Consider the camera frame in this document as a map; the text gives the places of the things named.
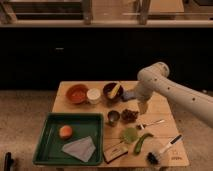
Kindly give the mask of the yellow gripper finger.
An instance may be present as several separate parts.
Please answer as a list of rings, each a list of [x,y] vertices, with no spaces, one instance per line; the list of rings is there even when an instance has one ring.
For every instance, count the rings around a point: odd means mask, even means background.
[[[145,114],[148,110],[148,103],[147,102],[139,102],[138,108],[139,108],[140,114]]]

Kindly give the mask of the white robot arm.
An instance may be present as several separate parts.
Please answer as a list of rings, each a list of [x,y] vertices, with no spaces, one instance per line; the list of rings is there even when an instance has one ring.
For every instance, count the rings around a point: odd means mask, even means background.
[[[141,69],[137,74],[135,97],[146,103],[153,92],[157,92],[178,103],[213,128],[213,97],[169,80],[169,73],[169,67],[164,62],[157,62]]]

